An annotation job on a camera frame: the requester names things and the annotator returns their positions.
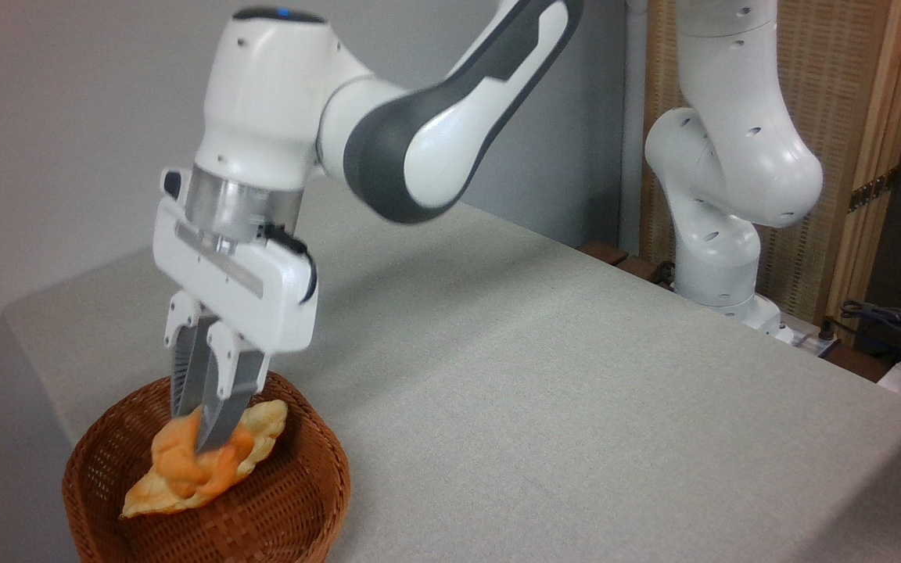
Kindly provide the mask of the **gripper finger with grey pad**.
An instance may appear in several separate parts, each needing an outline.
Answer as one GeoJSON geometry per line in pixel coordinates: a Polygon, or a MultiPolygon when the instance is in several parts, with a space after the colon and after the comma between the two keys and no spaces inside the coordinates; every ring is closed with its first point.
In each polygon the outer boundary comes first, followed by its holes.
{"type": "Polygon", "coordinates": [[[224,321],[208,329],[210,359],[205,371],[196,453],[228,445],[255,393],[264,387],[267,360],[262,350],[224,321]]]}
{"type": "Polygon", "coordinates": [[[171,417],[191,414],[202,402],[210,361],[208,331],[217,317],[186,291],[171,298],[163,343],[171,349],[171,417]]]}

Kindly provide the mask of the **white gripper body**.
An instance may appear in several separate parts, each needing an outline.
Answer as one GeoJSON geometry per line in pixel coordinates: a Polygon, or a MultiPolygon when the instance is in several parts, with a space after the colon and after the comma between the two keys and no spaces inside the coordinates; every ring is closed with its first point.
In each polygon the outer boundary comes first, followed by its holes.
{"type": "Polygon", "coordinates": [[[307,245],[281,225],[258,225],[235,242],[187,221],[191,174],[165,168],[153,234],[158,270],[264,353],[310,345],[318,306],[318,269],[307,245]]]}

